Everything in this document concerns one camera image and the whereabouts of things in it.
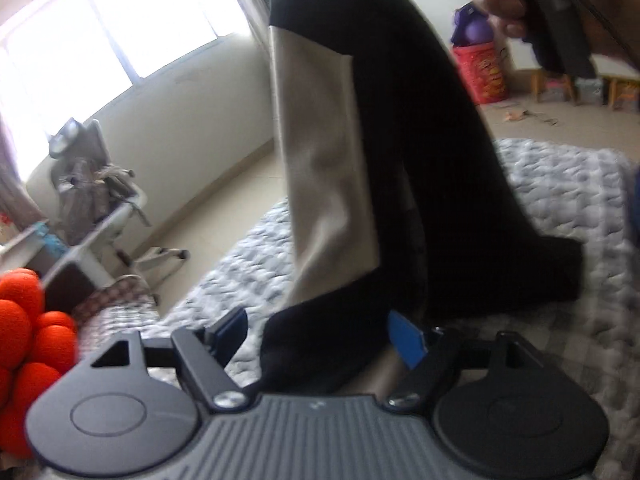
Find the tiled floor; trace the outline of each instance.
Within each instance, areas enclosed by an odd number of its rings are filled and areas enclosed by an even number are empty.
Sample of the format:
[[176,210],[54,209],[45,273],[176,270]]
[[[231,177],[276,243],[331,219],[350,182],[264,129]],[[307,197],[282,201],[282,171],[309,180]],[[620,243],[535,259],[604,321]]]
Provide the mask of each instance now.
[[[496,137],[522,137],[574,144],[590,148],[615,148],[640,160],[640,114],[609,112],[606,108],[567,103],[534,104],[528,97],[505,108],[505,104],[483,108]],[[507,111],[527,109],[537,116],[507,123]],[[545,122],[558,120],[555,126]],[[162,283],[159,311],[165,314],[188,290],[286,194],[282,167],[274,153],[214,193],[161,240],[165,247],[188,248],[191,259]]]

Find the small stool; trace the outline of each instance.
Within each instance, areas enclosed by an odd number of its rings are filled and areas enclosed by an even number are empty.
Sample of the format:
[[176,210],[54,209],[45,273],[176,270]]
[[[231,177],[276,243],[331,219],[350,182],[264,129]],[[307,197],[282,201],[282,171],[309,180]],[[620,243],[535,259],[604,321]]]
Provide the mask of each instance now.
[[604,80],[609,81],[609,110],[615,110],[618,99],[637,101],[640,81],[626,77],[605,75]]
[[[564,100],[571,101],[574,105],[577,105],[578,92],[575,89],[574,80],[567,74],[562,74],[559,78],[562,80]],[[531,75],[531,94],[537,103],[540,102],[540,94],[542,94],[545,89],[547,79],[550,79],[549,74],[541,68],[535,70]]]

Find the black fabric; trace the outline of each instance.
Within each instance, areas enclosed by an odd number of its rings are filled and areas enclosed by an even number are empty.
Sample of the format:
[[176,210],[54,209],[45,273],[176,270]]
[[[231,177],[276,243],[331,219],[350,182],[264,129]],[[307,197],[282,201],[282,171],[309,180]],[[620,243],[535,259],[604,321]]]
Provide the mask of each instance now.
[[[271,2],[275,27],[353,56],[381,266],[271,318],[254,391],[333,391],[362,364],[359,352],[382,347],[392,308],[426,301],[431,317],[446,319],[578,296],[580,244],[530,225],[455,68],[408,0]],[[413,273],[400,168],[424,226],[426,283]]]

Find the fingernail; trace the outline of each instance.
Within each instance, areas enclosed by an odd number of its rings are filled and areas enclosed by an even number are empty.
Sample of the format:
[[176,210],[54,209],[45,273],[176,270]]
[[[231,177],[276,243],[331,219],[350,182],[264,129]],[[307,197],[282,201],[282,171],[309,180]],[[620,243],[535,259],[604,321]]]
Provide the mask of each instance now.
[[524,5],[520,0],[501,0],[500,9],[513,18],[519,18],[524,14]]
[[504,30],[510,38],[522,38],[525,34],[525,30],[522,25],[514,25],[513,23],[507,25]]

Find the metal screw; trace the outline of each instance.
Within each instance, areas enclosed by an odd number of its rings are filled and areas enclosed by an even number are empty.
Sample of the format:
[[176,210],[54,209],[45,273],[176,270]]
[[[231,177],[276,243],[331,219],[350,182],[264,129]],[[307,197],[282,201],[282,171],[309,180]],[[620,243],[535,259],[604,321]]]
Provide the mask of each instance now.
[[222,392],[213,397],[213,404],[217,409],[225,412],[233,412],[244,408],[249,403],[249,397],[242,392]]
[[393,394],[386,400],[386,403],[392,408],[396,408],[398,410],[404,410],[407,408],[412,408],[416,404],[420,402],[420,395],[409,392],[404,394]]

